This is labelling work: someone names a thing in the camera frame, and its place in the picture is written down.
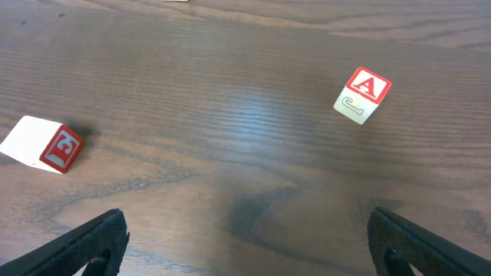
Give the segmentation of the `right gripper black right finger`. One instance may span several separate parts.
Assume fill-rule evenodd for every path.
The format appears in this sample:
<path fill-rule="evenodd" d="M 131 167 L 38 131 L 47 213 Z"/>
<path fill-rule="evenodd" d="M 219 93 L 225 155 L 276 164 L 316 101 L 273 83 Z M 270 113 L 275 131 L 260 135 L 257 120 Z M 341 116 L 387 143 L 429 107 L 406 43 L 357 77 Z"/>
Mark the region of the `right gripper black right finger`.
<path fill-rule="evenodd" d="M 372 210 L 367 237 L 378 276 L 490 274 L 490 261 L 388 209 Z"/>

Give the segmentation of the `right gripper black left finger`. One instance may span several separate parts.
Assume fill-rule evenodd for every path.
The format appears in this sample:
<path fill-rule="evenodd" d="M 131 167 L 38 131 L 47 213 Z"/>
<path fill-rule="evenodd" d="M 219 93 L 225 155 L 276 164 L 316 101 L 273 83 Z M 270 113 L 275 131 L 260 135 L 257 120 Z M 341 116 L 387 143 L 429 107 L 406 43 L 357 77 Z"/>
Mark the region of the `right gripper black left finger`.
<path fill-rule="evenodd" d="M 124 213 L 111 209 L 1 266 L 4 276 L 116 276 L 130 235 Z"/>

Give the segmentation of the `red letter A block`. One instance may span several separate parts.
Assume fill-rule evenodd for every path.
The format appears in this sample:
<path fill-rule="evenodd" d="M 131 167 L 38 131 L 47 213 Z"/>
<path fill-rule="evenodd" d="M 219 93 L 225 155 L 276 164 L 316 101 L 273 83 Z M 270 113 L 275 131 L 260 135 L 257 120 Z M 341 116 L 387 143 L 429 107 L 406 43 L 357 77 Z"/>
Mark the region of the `red letter A block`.
<path fill-rule="evenodd" d="M 392 83 L 365 67 L 358 67 L 345 84 L 333 108 L 363 125 L 379 107 Z"/>

